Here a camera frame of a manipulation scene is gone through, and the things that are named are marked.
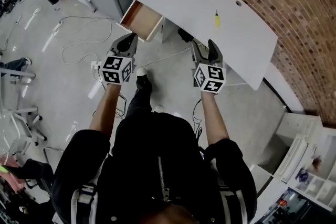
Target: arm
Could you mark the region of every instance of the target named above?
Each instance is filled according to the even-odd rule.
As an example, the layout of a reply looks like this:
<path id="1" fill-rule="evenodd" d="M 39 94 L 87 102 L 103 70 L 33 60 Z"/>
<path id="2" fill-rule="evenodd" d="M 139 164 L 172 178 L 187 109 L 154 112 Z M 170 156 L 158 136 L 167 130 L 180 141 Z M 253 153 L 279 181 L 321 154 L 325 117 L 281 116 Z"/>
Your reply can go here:
<path id="1" fill-rule="evenodd" d="M 206 136 L 209 145 L 215 144 L 222 139 L 229 139 L 223 118 L 216 104 L 215 96 L 210 92 L 201 92 L 204 110 Z"/>
<path id="2" fill-rule="evenodd" d="M 116 84 L 109 84 L 106 87 L 104 96 L 100 100 L 90 123 L 90 130 L 99 131 L 108 138 L 111 137 L 120 89 L 121 85 Z"/>
<path id="3" fill-rule="evenodd" d="M 205 128 L 209 147 L 205 159 L 216 159 L 216 167 L 225 184 L 233 191 L 243 193 L 248 220 L 251 220 L 257 208 L 256 186 L 251 172 L 246 166 L 238 145 L 229 139 L 223 118 L 220 115 L 215 96 L 201 92 L 204 109 Z"/>
<path id="4" fill-rule="evenodd" d="M 57 166 L 52 203 L 64 223 L 71 222 L 70 203 L 74 191 L 94 178 L 110 149 L 120 88 L 115 84 L 106 87 L 89 130 L 80 130 L 73 136 Z"/>

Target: open drawer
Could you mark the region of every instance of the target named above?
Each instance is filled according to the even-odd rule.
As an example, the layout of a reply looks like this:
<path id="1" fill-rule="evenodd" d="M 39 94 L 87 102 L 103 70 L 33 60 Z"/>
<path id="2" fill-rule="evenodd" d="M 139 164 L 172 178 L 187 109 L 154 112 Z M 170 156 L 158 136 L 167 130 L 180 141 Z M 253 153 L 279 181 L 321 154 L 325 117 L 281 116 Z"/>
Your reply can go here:
<path id="1" fill-rule="evenodd" d="M 129 33 L 137 33 L 139 39 L 145 42 L 153 39 L 161 27 L 162 21 L 161 14 L 134 0 L 117 25 Z"/>

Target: cable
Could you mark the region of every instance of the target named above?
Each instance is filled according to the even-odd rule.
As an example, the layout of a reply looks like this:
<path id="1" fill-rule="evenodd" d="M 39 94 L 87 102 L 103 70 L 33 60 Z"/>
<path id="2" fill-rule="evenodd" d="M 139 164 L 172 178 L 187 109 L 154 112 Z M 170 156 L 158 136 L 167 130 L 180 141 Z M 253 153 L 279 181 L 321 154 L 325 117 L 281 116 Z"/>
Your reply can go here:
<path id="1" fill-rule="evenodd" d="M 103 83 L 103 79 L 101 78 L 101 76 L 100 76 L 100 74 L 99 74 L 99 68 L 98 68 L 98 76 L 99 76 L 100 83 L 101 83 L 101 85 L 102 85 L 103 88 L 104 88 L 104 91 L 106 91 L 106 88 L 105 88 L 104 83 Z"/>
<path id="2" fill-rule="evenodd" d="M 181 53 L 183 53 L 183 52 L 185 52 L 185 51 L 187 51 L 187 50 L 190 50 L 190 48 L 187 48 L 187 49 L 185 49 L 185 50 L 183 50 L 183 51 L 180 51 L 180 52 L 178 52 L 178 53 L 176 53 L 176 54 L 173 54 L 173 55 L 170 55 L 170 56 L 168 56 L 168 57 L 165 57 L 165 58 L 162 58 L 162 59 L 153 61 L 153 62 L 146 63 L 145 65 L 138 66 L 138 68 L 139 68 L 139 67 L 145 67 L 145 66 L 148 66 L 148 65 L 150 65 L 150 64 L 152 64 L 152 63 L 155 63 L 155 62 L 159 62 L 159 61 L 168 59 L 168 58 L 173 57 L 173 56 L 175 56 L 175 55 L 181 54 Z"/>
<path id="3" fill-rule="evenodd" d="M 124 97 L 121 93 L 119 93 L 119 96 L 125 101 L 125 105 L 124 105 L 124 112 L 122 112 L 120 109 L 117 108 L 117 110 L 119 112 L 121 112 L 122 114 L 120 114 L 119 112 L 116 112 L 115 118 L 117 119 L 124 119 L 125 117 L 125 113 L 126 113 L 126 103 L 127 103 L 127 99 L 126 97 Z"/>
<path id="4" fill-rule="evenodd" d="M 89 56 L 89 55 L 95 55 L 95 57 L 96 57 L 96 62 L 98 62 L 98 56 L 97 56 L 97 54 L 94 53 L 94 52 L 91 52 L 91 53 L 89 53 L 89 54 L 84 55 L 82 58 L 80 58 L 80 59 L 79 59 L 78 61 L 76 61 L 76 62 L 65 62 L 65 60 L 64 60 L 64 51 L 65 51 L 66 49 L 68 49 L 69 47 L 73 47 L 73 46 L 77 46 L 77 45 L 81 45 L 81 44 L 85 44 L 85 43 L 89 43 L 89 44 L 100 44 L 100 43 L 105 42 L 106 40 L 109 39 L 109 37 L 110 37 L 111 34 L 112 34 L 112 22 L 111 22 L 110 20 L 114 20 L 114 19 L 112 19 L 112 18 L 93 18 L 93 17 L 68 16 L 68 17 L 64 17 L 64 18 L 62 18 L 62 19 L 60 20 L 60 23 L 61 23 L 64 19 L 66 19 L 66 18 L 85 18 L 85 19 L 90 18 L 90 19 L 94 19 L 94 20 L 89 21 L 88 23 L 84 24 L 84 25 L 81 26 L 79 29 L 77 29 L 76 31 L 74 31 L 73 33 L 70 33 L 70 34 L 66 34 L 66 35 L 63 35 L 63 36 L 56 36 L 56 35 L 53 33 L 52 35 L 53 35 L 54 37 L 56 37 L 56 38 L 61 38 L 61 37 L 71 36 L 71 35 L 77 33 L 78 31 L 80 31 L 81 29 L 83 29 L 83 28 L 84 28 L 85 26 L 87 26 L 88 24 L 93 23 L 93 22 L 96 22 L 96 21 L 98 21 L 98 20 L 106 20 L 106 21 L 109 22 L 109 24 L 110 24 L 110 32 L 109 32 L 108 36 L 107 36 L 104 40 L 102 40 L 102 41 L 98 41 L 98 42 L 94 42 L 94 41 L 83 41 L 83 42 L 79 42 L 79 43 L 74 43 L 74 44 L 70 44 L 70 45 L 68 45 L 67 47 L 65 47 L 65 48 L 62 50 L 62 60 L 63 60 L 63 62 L 66 63 L 67 65 L 73 65 L 73 64 L 75 64 L 75 63 L 79 63 L 81 60 L 83 60 L 85 57 L 87 57 L 87 56 Z"/>
<path id="5" fill-rule="evenodd" d="M 2 54 L 4 54 L 4 51 L 7 50 L 9 39 L 11 38 L 12 32 L 13 32 L 13 30 L 14 30 L 14 28 L 15 28 L 16 25 L 17 25 L 17 23 L 15 22 L 14 25 L 13 25 L 13 28 L 11 29 L 11 31 L 10 31 L 10 33 L 9 33 L 9 35 L 8 35 L 6 41 L 5 41 L 5 48 L 4 49 L 0 49 L 0 52 Z"/>
<path id="6" fill-rule="evenodd" d="M 200 136 L 202 134 L 203 128 L 201 127 L 202 120 L 195 117 L 195 109 L 196 109 L 197 105 L 200 103 L 201 100 L 202 99 L 198 100 L 198 102 L 195 104 L 195 107 L 194 107 L 194 110 L 193 110 L 194 133 L 196 135 L 197 142 L 200 139 Z"/>

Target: white table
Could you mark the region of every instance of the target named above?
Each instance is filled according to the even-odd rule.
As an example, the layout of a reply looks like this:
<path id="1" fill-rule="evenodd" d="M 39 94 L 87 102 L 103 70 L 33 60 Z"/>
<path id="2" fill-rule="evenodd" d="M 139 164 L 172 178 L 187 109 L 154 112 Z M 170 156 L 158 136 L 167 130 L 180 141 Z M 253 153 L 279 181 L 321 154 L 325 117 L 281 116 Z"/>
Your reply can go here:
<path id="1" fill-rule="evenodd" d="M 137 0 L 207 45 L 211 39 L 224 61 L 254 90 L 259 88 L 277 36 L 242 0 Z M 220 26 L 215 26 L 215 10 Z"/>

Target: black jacket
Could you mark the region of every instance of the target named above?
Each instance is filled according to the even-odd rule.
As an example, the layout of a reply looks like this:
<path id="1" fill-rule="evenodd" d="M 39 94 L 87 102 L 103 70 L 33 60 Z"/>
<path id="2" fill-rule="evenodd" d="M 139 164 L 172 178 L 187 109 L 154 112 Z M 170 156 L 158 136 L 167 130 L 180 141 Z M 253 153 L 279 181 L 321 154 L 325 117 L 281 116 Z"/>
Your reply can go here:
<path id="1" fill-rule="evenodd" d="M 221 140 L 209 146 L 202 158 L 193 130 L 184 119 L 166 113 L 132 115 L 116 132 L 113 156 L 105 160 L 98 180 L 97 223 L 136 223 L 162 196 L 158 157 L 170 200 L 186 207 L 200 223 L 225 223 L 220 190 L 242 190 L 248 219 L 256 210 L 256 188 L 237 144 Z M 70 223 L 74 191 L 96 174 L 110 148 L 100 132 L 77 132 L 55 173 L 53 204 L 62 221 Z M 219 187 L 218 173 L 227 185 Z M 235 195 L 227 197 L 231 223 L 241 222 Z"/>

